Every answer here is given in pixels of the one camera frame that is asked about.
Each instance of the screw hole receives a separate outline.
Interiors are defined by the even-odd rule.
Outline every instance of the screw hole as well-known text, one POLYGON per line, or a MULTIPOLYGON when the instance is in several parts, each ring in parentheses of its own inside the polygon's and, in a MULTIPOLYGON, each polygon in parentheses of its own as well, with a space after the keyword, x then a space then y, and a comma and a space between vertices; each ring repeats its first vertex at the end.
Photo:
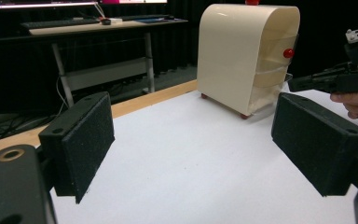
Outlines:
POLYGON ((9 151, 3 152, 0 155, 0 161, 14 161, 24 153, 24 149, 11 149, 9 151))

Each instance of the black foam pad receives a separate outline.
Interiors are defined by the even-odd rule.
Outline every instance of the black foam pad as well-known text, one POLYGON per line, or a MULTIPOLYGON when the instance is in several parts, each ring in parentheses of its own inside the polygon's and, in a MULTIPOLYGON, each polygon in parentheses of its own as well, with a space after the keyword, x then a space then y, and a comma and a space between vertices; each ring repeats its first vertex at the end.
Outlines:
POLYGON ((358 126, 310 99, 281 93, 273 141, 323 196, 345 195, 358 153, 358 126))
POLYGON ((56 164, 58 196, 76 196, 80 203, 103 158, 115 140, 107 92, 78 101, 39 134, 44 153, 56 164))

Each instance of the wooden table edge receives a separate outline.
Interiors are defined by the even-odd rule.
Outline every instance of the wooden table edge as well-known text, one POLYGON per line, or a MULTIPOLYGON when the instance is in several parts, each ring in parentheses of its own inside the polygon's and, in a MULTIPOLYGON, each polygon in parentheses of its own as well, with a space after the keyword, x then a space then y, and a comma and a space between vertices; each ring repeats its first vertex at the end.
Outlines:
MULTIPOLYGON (((192 80, 161 91, 156 91, 122 103, 118 103, 116 105, 112 105, 112 117, 118 118, 147 106, 155 105, 157 103, 172 99, 176 96, 195 91, 196 89, 197 80, 192 80)), ((40 145, 38 135, 45 128, 46 126, 43 126, 24 133, 19 133, 7 138, 0 139, 0 150, 6 147, 21 144, 38 146, 40 145)))

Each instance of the red knob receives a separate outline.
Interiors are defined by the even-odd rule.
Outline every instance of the red knob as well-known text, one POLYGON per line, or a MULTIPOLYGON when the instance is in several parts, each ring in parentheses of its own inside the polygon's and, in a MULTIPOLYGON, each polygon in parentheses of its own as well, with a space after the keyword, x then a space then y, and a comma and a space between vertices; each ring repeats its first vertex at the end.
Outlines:
POLYGON ((260 0, 246 0, 245 4, 249 6, 257 6, 260 0))
POLYGON ((295 51, 292 49, 286 49, 283 52, 283 57, 285 57, 285 58, 293 58, 294 55, 295 55, 295 51))

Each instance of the computer monitor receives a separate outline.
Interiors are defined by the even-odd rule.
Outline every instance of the computer monitor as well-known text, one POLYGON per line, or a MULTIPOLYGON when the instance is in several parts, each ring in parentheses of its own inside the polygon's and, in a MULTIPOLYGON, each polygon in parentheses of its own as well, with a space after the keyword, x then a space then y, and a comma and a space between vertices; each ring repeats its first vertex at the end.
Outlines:
POLYGON ((96 4, 94 0, 0 0, 0 10, 84 7, 94 4, 96 4))
POLYGON ((101 4, 166 4, 168 0, 100 0, 101 4))

